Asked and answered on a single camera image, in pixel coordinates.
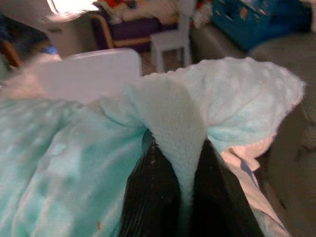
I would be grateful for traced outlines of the grey trash bin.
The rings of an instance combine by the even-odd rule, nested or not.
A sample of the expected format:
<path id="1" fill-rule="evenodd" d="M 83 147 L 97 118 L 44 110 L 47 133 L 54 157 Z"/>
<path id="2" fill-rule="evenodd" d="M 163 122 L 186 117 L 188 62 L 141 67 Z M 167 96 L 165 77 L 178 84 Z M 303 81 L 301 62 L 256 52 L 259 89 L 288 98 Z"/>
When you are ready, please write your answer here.
<path id="1" fill-rule="evenodd" d="M 43 24 L 61 58 L 98 49 L 89 12 L 48 15 Z"/>

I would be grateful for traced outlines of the brown and black stick appliance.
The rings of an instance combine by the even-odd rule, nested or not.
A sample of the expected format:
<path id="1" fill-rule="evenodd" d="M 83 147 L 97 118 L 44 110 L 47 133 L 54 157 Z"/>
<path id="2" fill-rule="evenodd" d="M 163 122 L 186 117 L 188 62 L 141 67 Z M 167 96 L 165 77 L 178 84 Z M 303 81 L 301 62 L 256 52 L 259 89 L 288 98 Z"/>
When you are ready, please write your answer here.
<path id="1" fill-rule="evenodd" d="M 7 40 L 2 40 L 0 42 L 0 53 L 2 53 L 10 65 L 14 67 L 20 67 L 23 64 L 18 52 L 16 51 L 15 47 Z"/>

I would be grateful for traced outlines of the small blue floor item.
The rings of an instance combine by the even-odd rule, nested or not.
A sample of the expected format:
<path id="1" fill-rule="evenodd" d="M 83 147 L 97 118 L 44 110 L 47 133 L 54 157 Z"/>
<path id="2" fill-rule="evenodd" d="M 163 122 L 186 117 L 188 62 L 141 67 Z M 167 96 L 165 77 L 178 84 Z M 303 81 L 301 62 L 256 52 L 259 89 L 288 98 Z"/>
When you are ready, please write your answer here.
<path id="1" fill-rule="evenodd" d="M 49 45 L 46 48 L 43 49 L 43 52 L 50 55 L 56 55 L 58 54 L 57 49 L 53 45 Z"/>

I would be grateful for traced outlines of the blue plastic crate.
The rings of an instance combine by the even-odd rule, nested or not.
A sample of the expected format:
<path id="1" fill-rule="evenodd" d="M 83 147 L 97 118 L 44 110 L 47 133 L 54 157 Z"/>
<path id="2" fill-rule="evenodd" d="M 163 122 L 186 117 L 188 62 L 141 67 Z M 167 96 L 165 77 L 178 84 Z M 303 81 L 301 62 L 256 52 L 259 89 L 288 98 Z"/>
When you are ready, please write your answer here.
<path id="1" fill-rule="evenodd" d="M 312 7 L 300 0 L 213 0 L 213 24 L 243 50 L 296 32 L 308 32 Z"/>

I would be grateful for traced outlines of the pink pillow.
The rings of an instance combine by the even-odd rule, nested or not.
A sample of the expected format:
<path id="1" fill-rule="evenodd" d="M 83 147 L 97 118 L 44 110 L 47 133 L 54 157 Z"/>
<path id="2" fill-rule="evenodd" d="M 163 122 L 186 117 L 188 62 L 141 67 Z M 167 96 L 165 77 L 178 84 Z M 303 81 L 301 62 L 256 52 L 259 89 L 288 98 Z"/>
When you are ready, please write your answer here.
<path id="1" fill-rule="evenodd" d="M 0 86 L 0 99 L 47 98 L 34 69 L 14 71 Z"/>

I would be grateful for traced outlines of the short green leather sofa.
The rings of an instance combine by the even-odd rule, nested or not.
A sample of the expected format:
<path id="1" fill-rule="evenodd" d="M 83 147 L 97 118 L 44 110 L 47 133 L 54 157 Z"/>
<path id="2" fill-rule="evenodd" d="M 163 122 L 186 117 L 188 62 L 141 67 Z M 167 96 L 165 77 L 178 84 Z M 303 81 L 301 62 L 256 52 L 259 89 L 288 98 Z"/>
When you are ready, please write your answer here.
<path id="1" fill-rule="evenodd" d="M 190 29 L 192 62 L 222 59 L 225 57 L 244 58 L 246 56 L 236 43 L 213 23 Z"/>

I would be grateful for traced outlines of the mint green fluffy pillow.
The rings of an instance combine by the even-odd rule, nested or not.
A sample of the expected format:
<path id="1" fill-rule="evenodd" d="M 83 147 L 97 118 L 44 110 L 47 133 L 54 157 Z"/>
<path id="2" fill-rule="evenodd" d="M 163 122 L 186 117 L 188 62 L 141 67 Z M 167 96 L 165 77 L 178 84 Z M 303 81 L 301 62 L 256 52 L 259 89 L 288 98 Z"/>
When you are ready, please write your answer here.
<path id="1" fill-rule="evenodd" d="M 264 237 L 289 237 L 253 171 L 297 83 L 271 62 L 227 57 L 144 76 L 88 104 L 0 99 L 0 237 L 118 237 L 128 177 L 152 142 L 178 179 L 175 237 L 192 237 L 206 139 L 238 178 Z"/>

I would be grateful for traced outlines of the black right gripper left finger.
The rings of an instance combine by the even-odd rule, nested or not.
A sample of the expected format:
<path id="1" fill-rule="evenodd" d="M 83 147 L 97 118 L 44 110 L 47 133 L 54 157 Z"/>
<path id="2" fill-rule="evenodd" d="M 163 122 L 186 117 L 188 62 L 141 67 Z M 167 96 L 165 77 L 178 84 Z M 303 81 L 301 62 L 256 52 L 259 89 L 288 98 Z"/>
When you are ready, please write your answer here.
<path id="1" fill-rule="evenodd" d="M 175 237 L 180 200 L 172 165 L 152 142 L 128 177 L 118 237 Z"/>

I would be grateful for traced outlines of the long green leather sofa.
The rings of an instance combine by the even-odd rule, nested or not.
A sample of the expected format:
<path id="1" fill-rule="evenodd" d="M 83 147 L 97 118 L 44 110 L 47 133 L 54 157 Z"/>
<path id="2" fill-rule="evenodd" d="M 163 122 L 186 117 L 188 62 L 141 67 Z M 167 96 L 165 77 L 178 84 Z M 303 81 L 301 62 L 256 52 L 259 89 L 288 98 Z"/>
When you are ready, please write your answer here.
<path id="1" fill-rule="evenodd" d="M 316 33 L 272 39 L 249 55 L 298 79 L 267 154 L 265 190 L 292 237 L 316 237 Z"/>

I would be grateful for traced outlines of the pile of colourful clothes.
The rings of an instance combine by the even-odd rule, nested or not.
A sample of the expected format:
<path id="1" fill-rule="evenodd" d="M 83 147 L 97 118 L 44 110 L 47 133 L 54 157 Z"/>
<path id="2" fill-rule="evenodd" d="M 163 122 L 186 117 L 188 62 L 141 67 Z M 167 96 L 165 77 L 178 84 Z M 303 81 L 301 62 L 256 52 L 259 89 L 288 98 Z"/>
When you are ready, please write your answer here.
<path id="1" fill-rule="evenodd" d="M 110 23 L 119 24 L 140 19 L 156 18 L 162 24 L 171 23 L 178 16 L 177 0 L 97 0 L 94 3 L 109 15 Z"/>

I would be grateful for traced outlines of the light blue child chair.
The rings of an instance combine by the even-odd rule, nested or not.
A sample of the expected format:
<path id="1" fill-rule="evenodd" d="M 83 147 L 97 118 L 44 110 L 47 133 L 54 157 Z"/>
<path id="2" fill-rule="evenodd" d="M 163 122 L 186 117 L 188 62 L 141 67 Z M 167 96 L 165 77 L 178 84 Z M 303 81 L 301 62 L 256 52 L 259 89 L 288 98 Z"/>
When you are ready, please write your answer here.
<path id="1" fill-rule="evenodd" d="M 130 48 L 81 53 L 36 69 L 37 80 L 49 99 L 89 103 L 121 93 L 141 81 L 139 53 Z"/>
<path id="2" fill-rule="evenodd" d="M 178 0 L 178 4 L 178 28 L 150 35 L 153 65 L 159 73 L 165 72 L 163 53 L 166 51 L 177 50 L 184 67 L 192 63 L 189 33 L 196 0 Z"/>

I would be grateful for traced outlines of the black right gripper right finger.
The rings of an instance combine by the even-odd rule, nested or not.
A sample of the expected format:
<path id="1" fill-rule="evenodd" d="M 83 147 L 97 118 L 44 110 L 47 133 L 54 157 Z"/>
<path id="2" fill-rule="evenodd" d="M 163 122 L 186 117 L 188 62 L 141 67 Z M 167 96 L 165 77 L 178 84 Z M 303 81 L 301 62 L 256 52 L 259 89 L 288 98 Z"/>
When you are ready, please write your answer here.
<path id="1" fill-rule="evenodd" d="M 264 237 L 238 178 L 208 139 L 195 173 L 192 237 Z"/>

